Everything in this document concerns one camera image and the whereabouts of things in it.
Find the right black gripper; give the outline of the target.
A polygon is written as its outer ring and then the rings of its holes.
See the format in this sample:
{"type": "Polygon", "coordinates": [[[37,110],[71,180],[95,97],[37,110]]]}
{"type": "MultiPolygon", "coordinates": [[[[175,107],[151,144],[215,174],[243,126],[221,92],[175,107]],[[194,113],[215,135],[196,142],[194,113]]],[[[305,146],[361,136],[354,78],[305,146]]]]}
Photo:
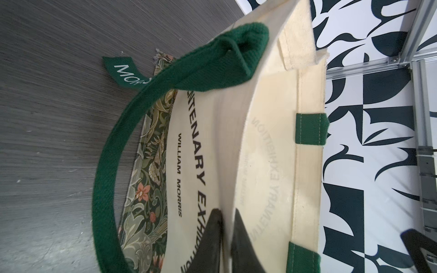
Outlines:
{"type": "Polygon", "coordinates": [[[423,250],[437,254],[437,243],[415,229],[401,233],[401,240],[419,273],[432,273],[423,250]]]}

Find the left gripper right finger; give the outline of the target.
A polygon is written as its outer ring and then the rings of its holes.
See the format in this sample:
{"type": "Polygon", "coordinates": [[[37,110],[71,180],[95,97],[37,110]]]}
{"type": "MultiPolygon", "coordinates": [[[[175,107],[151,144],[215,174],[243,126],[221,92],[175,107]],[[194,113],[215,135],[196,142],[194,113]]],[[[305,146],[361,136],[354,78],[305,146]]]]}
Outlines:
{"type": "Polygon", "coordinates": [[[253,249],[238,209],[236,209],[234,217],[231,258],[233,273],[265,273],[253,249]]]}

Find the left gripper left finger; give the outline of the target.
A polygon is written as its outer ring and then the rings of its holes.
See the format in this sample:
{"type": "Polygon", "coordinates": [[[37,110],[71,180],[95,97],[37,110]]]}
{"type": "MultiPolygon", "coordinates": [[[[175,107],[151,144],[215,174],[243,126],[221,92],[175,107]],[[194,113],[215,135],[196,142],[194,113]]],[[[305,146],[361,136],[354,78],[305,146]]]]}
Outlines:
{"type": "Polygon", "coordinates": [[[211,211],[198,251],[187,272],[219,273],[222,239],[223,215],[216,208],[211,211]]]}

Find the cream canvas tote bag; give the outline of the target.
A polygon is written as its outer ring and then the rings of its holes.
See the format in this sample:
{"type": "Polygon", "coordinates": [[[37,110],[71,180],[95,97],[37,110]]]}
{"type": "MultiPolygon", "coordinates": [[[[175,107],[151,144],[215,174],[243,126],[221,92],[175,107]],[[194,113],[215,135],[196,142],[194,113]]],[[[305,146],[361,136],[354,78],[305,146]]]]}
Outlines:
{"type": "Polygon", "coordinates": [[[141,83],[96,170],[92,228],[103,273],[187,273],[211,211],[232,273],[236,209],[266,273],[318,273],[328,52],[308,1],[266,1],[141,83]]]}

